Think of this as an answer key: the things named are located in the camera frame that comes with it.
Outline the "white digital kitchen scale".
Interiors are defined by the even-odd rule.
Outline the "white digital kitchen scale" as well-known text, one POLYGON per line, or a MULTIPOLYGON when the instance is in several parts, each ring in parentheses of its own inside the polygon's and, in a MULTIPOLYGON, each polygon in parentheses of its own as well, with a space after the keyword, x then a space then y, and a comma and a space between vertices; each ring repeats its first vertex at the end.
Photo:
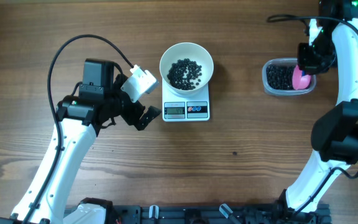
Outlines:
POLYGON ((194 122, 210 119, 208 85, 194 95, 179 95, 167 82, 162 84, 162 118, 165 122, 194 122))

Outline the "pink scoop blue handle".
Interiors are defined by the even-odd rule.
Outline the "pink scoop blue handle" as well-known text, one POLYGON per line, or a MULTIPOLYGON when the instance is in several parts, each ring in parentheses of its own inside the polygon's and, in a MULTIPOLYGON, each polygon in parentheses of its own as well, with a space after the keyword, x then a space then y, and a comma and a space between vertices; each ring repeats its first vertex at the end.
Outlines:
POLYGON ((311 82, 311 75, 305 73, 305 71, 301 70, 297 65, 294 68, 292 75, 292 86, 294 90, 304 90, 308 88, 311 82))

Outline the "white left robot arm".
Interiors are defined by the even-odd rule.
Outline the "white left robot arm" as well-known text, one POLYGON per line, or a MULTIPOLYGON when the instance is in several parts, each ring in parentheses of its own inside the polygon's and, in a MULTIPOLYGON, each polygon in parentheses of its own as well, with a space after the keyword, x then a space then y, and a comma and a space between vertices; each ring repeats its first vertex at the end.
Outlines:
POLYGON ((120 116, 141 131, 161 110, 139 102, 151 93, 158 80, 134 65, 131 76, 112 61, 88 58, 78 95, 68 95, 57 105, 52 138, 40 167, 11 216, 0 223, 120 223, 121 217, 109 200, 85 198, 69 215, 68 196, 82 160, 100 130, 114 125, 120 116))

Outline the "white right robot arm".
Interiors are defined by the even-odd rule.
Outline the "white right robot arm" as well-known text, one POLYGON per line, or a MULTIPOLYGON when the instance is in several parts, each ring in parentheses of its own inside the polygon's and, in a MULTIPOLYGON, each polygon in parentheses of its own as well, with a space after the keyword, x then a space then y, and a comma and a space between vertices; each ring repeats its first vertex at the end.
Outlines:
POLYGON ((275 216, 285 221, 313 213, 336 178, 358 164, 358 1, 321 1, 310 22, 316 31, 298 46, 298 66, 310 75, 337 66, 337 103, 315 122, 311 157, 277 201, 275 216))

